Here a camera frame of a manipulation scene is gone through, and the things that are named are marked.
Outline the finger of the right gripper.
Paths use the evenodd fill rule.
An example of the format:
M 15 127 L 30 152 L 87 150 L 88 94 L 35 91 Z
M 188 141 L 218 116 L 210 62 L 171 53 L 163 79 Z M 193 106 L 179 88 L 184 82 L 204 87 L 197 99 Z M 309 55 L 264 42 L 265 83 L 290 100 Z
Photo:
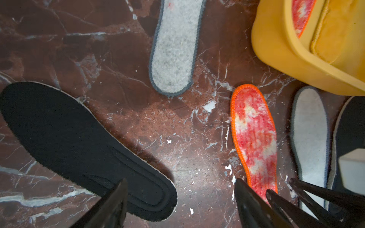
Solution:
M 295 178 L 290 180 L 290 186 L 322 224 L 330 228 L 363 228 L 365 226 L 364 197 L 336 192 Z M 337 219 L 316 203 L 308 193 L 341 207 L 348 212 L 348 215 L 343 220 Z
M 269 205 L 273 209 L 276 215 L 279 216 L 281 220 L 286 225 L 291 228 L 290 219 L 299 228 L 327 228 L 328 226 L 315 219 L 311 215 L 307 214 L 299 207 L 293 205 L 283 197 L 279 196 L 275 191 L 269 189 L 266 191 L 266 198 Z

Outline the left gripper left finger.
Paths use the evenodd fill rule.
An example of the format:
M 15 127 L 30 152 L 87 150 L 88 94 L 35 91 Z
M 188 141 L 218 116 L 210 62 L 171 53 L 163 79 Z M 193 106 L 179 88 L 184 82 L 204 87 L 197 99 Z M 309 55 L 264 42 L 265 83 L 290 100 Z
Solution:
M 122 228 L 127 213 L 128 183 L 119 181 L 73 228 Z

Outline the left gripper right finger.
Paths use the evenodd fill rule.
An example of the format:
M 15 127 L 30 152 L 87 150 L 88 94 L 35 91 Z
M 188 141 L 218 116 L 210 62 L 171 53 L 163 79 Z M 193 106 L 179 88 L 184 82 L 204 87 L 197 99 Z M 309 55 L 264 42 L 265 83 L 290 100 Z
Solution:
M 234 184 L 240 223 L 243 228 L 291 228 L 290 222 L 273 210 L 242 179 Z

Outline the red insole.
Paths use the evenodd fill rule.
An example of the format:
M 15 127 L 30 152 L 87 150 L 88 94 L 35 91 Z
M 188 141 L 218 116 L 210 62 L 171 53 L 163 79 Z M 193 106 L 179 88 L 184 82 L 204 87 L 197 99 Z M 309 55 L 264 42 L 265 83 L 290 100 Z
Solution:
M 245 84 L 234 90 L 231 128 L 247 183 L 267 202 L 266 191 L 278 191 L 277 133 L 265 98 L 256 86 Z
M 316 0 L 293 0 L 292 19 L 294 30 L 298 38 L 303 34 L 314 9 Z

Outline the yellow insole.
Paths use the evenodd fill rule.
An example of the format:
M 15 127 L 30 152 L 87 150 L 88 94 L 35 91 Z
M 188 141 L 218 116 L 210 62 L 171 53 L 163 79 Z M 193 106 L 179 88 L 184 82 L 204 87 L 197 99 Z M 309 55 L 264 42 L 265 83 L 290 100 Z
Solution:
M 310 52 L 332 64 L 339 57 L 358 1 L 325 1 L 310 45 Z

